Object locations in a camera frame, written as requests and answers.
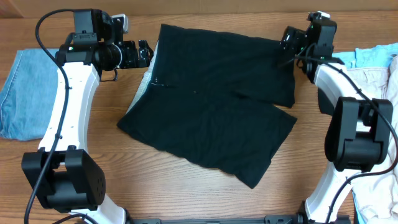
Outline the black shorts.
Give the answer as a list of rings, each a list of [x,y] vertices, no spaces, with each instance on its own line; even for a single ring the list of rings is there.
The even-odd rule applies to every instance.
[[[262,179],[296,119],[292,63],[277,40],[160,28],[149,82],[118,122],[130,137],[250,188]]]

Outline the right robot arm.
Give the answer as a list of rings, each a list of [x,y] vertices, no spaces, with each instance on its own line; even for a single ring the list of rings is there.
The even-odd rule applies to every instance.
[[[281,47],[318,88],[322,113],[331,115],[325,136],[328,164],[317,187],[292,216],[291,223],[349,223],[338,210],[360,177],[375,176],[375,165],[387,156],[393,105],[368,97],[348,75],[344,63],[332,56],[336,22],[324,12],[311,12],[307,30],[288,26]]]

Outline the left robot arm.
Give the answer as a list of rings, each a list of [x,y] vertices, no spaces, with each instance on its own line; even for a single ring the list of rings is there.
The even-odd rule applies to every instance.
[[[93,97],[104,71],[145,68],[153,50],[145,40],[125,41],[129,19],[99,9],[75,9],[74,28],[50,56],[57,66],[57,92],[38,150],[22,157],[32,187],[28,201],[87,223],[131,223],[129,212],[106,194],[106,178],[88,152]]]

